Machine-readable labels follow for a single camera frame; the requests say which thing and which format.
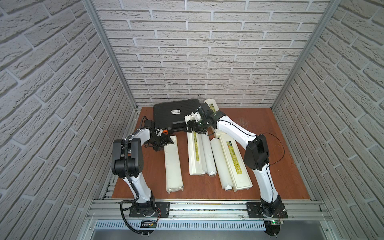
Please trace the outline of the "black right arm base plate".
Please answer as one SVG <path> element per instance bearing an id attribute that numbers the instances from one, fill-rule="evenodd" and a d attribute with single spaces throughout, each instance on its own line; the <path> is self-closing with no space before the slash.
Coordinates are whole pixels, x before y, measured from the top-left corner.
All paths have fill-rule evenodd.
<path id="1" fill-rule="evenodd" d="M 277 204 L 276 206 L 264 204 L 261 202 L 248 202 L 246 203 L 247 213 L 250 219 L 286 219 L 288 213 L 283 203 Z"/>

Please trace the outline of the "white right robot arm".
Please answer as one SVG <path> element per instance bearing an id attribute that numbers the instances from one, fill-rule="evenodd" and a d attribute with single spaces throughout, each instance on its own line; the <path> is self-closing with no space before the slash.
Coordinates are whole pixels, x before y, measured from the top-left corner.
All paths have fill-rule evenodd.
<path id="1" fill-rule="evenodd" d="M 262 213 L 271 218 L 282 206 L 282 199 L 276 190 L 270 173 L 269 148 L 264 135 L 256 135 L 231 120 L 221 111 L 207 114 L 192 113 L 187 122 L 187 131 L 205 132 L 213 127 L 223 131 L 237 141 L 244 149 L 244 162 L 253 170 L 261 193 Z"/>

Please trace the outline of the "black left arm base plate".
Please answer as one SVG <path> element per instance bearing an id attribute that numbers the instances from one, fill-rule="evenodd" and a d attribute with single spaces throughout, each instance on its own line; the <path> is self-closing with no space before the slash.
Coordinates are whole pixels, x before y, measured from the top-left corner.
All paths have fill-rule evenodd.
<path id="1" fill-rule="evenodd" d="M 170 202 L 134 203 L 130 209 L 130 218 L 168 218 L 170 212 Z"/>

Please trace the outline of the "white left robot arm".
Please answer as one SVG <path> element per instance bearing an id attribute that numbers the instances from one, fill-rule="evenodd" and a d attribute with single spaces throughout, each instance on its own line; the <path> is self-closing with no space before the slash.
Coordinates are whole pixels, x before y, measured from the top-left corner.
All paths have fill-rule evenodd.
<path id="1" fill-rule="evenodd" d="M 125 139 L 113 142 L 112 173 L 130 187 L 134 209 L 138 212 L 156 211 L 156 201 L 152 190 L 143 176 L 144 155 L 142 145 L 148 144 L 155 151 L 162 150 L 174 141 L 160 129 L 141 128 Z"/>

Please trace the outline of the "cream dispenser with lid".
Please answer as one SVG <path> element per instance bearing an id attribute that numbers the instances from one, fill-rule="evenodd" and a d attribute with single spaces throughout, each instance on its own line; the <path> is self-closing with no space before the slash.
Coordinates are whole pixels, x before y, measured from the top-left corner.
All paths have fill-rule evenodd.
<path id="1" fill-rule="evenodd" d="M 173 143 L 164 147 L 166 167 L 166 191 L 168 194 L 184 190 L 178 143 L 176 136 L 170 136 Z"/>

